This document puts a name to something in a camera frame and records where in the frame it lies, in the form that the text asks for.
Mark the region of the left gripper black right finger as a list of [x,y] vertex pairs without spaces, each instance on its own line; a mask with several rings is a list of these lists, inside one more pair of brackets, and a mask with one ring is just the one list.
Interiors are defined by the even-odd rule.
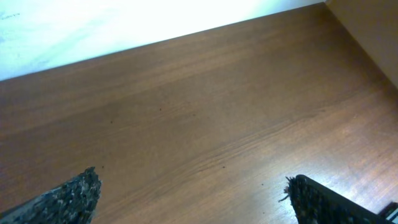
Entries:
[[376,214],[299,174],[284,189],[299,224],[392,224],[392,205]]

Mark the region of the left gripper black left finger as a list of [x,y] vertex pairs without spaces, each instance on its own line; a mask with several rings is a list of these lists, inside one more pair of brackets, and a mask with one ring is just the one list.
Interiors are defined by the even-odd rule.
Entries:
[[35,198],[1,213],[1,224],[91,223],[102,181],[94,167]]

